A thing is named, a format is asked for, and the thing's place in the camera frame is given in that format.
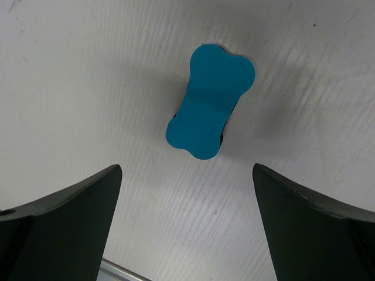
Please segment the blue bone shaped eraser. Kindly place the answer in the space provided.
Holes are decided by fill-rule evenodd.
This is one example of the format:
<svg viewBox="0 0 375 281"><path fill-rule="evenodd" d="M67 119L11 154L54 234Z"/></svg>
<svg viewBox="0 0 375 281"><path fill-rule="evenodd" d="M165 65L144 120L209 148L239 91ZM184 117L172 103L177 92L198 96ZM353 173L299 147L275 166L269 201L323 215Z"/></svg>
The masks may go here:
<svg viewBox="0 0 375 281"><path fill-rule="evenodd" d="M240 97L255 81L255 67L244 56L216 44L199 46L190 58L185 95L169 121L168 144L199 160L217 155L223 132Z"/></svg>

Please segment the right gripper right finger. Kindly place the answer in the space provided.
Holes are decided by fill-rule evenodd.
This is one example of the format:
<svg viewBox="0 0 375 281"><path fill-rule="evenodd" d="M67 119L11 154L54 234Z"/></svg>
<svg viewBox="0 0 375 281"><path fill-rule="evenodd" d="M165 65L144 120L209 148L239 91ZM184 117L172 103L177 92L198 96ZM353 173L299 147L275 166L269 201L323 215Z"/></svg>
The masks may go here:
<svg viewBox="0 0 375 281"><path fill-rule="evenodd" d="M253 182L278 280L374 280L374 212L261 164Z"/></svg>

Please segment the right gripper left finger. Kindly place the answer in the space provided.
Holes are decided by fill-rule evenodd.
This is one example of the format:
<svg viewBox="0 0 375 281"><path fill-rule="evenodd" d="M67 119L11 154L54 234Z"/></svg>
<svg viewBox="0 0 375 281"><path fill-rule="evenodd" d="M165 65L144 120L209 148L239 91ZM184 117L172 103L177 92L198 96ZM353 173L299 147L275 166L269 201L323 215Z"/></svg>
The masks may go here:
<svg viewBox="0 0 375 281"><path fill-rule="evenodd" d="M1 211L1 280L96 280L121 180L112 165Z"/></svg>

